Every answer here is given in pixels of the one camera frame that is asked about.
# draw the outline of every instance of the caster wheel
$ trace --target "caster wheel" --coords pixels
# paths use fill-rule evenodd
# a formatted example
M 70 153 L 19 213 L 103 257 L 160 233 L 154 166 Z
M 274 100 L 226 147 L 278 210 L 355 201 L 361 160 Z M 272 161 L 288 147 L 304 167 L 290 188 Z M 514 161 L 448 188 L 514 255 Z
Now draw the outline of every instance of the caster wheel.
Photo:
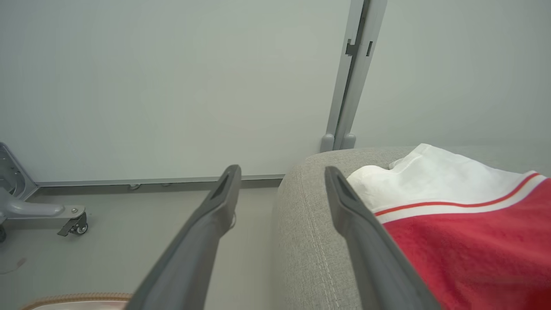
M 86 224 L 84 227 L 79 227 L 76 230 L 77 234 L 83 234 L 88 231 L 88 224 Z
M 6 239 L 6 230 L 4 229 L 4 226 L 0 225 L 0 243 L 4 242 Z

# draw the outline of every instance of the folded towel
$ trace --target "folded towel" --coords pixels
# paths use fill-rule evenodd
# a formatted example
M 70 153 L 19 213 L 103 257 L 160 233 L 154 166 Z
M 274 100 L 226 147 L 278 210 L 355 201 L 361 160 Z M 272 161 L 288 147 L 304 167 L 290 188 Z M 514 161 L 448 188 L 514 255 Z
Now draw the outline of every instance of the folded towel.
M 551 306 L 551 179 L 422 144 L 348 181 L 445 308 Z

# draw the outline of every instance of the white stripe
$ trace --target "white stripe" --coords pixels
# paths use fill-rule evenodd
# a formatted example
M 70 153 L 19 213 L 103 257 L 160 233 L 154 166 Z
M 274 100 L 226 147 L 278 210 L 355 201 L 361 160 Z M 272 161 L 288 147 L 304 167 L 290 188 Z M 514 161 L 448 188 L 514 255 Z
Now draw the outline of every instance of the white stripe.
M 377 216 L 377 219 L 381 224 L 392 222 L 395 220 L 401 220 L 403 218 L 419 216 L 419 215 L 431 215 L 431 214 L 450 214 L 450 213 L 482 213 L 507 208 L 526 198 L 536 186 L 543 182 L 546 177 L 537 175 L 530 179 L 515 195 L 508 199 L 498 202 L 493 205 L 482 207 L 458 207 L 449 205 L 432 205 L 432 206 L 418 206 L 408 209 L 401 209 L 394 212 L 389 212 L 383 215 Z

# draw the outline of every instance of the gray sofa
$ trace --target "gray sofa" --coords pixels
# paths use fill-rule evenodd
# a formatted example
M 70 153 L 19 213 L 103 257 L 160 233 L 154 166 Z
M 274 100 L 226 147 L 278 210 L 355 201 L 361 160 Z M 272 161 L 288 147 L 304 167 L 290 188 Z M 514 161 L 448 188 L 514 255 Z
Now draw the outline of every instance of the gray sofa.
M 323 172 L 332 165 L 347 177 L 365 165 L 388 165 L 415 147 L 348 149 L 316 154 L 283 179 L 273 210 L 274 304 L 277 309 L 360 308 L 348 249 L 329 213 Z M 551 175 L 551 148 L 444 147 L 494 168 Z

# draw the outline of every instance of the white wall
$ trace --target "white wall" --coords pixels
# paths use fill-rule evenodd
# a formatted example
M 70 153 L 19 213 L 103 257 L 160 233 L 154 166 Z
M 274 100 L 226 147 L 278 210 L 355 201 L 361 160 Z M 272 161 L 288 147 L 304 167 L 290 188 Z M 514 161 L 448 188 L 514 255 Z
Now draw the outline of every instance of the white wall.
M 388 0 L 356 148 L 551 141 L 551 1 Z
M 35 182 L 283 174 L 326 132 L 349 1 L 0 3 L 0 141 Z

